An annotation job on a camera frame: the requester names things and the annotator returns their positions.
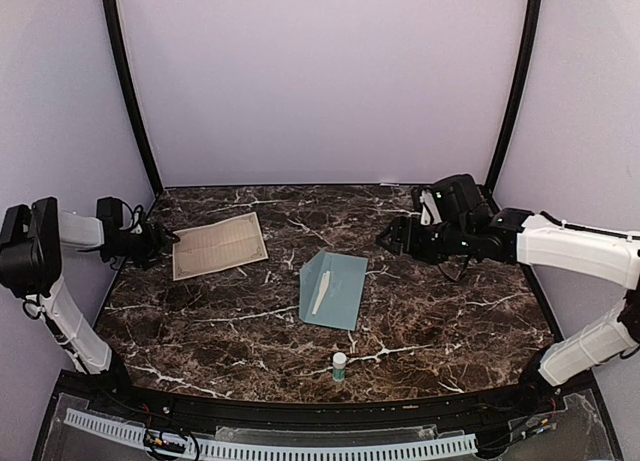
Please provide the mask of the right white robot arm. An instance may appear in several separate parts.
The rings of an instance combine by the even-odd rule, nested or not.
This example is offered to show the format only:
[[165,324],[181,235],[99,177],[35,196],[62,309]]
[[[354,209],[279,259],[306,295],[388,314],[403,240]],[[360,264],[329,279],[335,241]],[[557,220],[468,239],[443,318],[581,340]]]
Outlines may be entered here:
[[569,338],[536,353],[510,394],[521,415],[534,413],[549,388],[615,356],[639,349],[639,235],[559,220],[545,211],[495,210],[469,174],[411,191],[417,215],[398,216],[376,243],[436,267],[452,256],[547,266],[613,282],[626,291],[610,311]]

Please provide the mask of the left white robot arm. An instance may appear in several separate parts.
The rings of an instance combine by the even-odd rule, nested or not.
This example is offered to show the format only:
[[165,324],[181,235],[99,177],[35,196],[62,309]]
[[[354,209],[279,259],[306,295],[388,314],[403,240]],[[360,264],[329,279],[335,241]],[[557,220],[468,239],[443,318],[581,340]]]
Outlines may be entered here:
[[76,369],[88,376],[111,377],[103,402],[120,417],[141,408],[140,393],[130,387],[120,356],[90,326],[75,303],[63,275],[62,248],[97,252],[105,263],[129,260],[148,269],[179,236],[151,223],[140,205],[114,197],[96,203],[96,215],[59,208],[55,197],[8,208],[1,227],[1,285],[22,301],[23,312],[40,320]]

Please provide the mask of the teal envelope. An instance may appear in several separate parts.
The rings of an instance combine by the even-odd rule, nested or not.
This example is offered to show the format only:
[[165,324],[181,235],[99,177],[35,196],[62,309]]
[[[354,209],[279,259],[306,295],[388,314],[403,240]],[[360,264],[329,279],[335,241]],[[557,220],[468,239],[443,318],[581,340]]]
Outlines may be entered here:
[[[299,318],[307,323],[339,330],[356,328],[368,260],[319,251],[300,270]],[[316,316],[311,314],[321,276],[331,272],[326,296]]]

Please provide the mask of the beige lined letter paper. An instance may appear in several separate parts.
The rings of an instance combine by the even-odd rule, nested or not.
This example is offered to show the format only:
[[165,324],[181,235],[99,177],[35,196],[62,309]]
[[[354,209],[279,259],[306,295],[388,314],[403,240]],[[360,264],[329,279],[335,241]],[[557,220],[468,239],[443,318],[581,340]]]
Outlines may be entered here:
[[326,293],[329,289],[330,286],[330,281],[331,281],[331,272],[330,271],[326,271],[322,274],[321,279],[320,279],[320,283],[318,286],[318,292],[317,292],[317,296],[315,298],[314,304],[313,304],[313,309],[311,311],[311,314],[313,316],[316,316],[320,306],[326,296]]

